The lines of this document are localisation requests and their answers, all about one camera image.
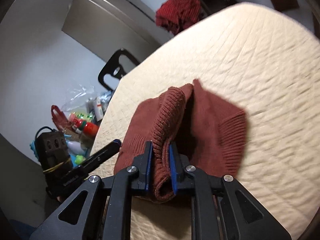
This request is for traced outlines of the maroon knit sweater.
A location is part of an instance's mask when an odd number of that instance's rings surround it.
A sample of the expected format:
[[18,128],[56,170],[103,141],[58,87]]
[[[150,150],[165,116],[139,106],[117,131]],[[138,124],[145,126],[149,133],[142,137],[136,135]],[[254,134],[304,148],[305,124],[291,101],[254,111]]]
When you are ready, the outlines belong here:
[[144,152],[147,141],[154,152],[150,199],[163,203],[174,197],[169,146],[188,157],[208,175],[236,176],[247,135],[242,108],[202,88],[199,80],[170,87],[159,97],[140,103],[125,134],[114,172],[130,166]]

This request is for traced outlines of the white bottle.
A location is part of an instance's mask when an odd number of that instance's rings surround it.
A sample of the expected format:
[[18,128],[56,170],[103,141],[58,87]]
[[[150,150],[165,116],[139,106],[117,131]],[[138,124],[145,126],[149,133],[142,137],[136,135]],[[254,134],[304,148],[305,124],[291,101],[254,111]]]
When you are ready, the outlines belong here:
[[87,148],[82,147],[80,142],[66,140],[68,149],[75,155],[85,156],[87,154]]

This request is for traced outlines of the grey cabinet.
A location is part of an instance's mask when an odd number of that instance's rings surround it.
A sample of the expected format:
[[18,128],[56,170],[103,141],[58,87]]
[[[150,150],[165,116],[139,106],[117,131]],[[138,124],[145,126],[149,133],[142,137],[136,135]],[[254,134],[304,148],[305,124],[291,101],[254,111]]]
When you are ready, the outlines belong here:
[[72,0],[62,31],[105,62],[119,49],[142,62],[173,37],[141,0]]

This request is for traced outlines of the clear plastic bag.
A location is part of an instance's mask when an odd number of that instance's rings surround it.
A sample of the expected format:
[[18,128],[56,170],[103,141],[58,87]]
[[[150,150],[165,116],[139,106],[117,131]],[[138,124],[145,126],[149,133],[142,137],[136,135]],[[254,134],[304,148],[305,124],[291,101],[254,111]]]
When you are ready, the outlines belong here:
[[86,108],[86,103],[97,97],[94,86],[75,85],[67,89],[64,104],[61,106],[63,112],[72,112],[78,108]]

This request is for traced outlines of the black chair behind table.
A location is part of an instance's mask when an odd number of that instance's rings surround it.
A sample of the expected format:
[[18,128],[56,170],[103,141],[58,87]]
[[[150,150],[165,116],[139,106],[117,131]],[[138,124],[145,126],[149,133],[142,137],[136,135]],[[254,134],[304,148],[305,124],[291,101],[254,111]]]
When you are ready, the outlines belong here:
[[121,80],[121,78],[127,74],[119,62],[121,56],[127,57],[135,66],[140,64],[140,62],[128,50],[124,48],[118,49],[106,62],[98,75],[98,82],[108,91],[114,91],[114,89],[108,86],[104,81],[104,77],[106,75],[110,75],[111,77]]

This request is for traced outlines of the red gift bag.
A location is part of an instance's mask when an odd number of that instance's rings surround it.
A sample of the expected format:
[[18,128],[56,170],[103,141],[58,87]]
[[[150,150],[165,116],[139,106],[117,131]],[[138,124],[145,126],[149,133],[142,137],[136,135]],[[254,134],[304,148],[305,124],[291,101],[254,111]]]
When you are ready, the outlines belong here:
[[64,132],[70,128],[69,120],[66,118],[65,114],[59,109],[58,106],[51,106],[52,121],[58,130]]

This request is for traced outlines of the red reindeer thermos bottle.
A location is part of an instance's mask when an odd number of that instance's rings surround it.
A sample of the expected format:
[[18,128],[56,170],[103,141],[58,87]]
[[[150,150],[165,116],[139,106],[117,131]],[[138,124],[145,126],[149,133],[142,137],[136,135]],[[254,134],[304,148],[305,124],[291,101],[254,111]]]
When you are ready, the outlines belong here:
[[99,130],[99,126],[96,124],[82,119],[77,121],[76,126],[82,133],[84,133],[84,135],[90,138],[95,138]]

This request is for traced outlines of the red plaid shirt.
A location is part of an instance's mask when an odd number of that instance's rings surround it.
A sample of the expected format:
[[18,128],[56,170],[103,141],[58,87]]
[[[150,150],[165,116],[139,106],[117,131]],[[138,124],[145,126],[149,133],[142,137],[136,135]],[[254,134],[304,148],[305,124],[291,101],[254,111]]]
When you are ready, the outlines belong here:
[[167,0],[156,11],[155,23],[177,35],[199,22],[203,16],[200,0]]

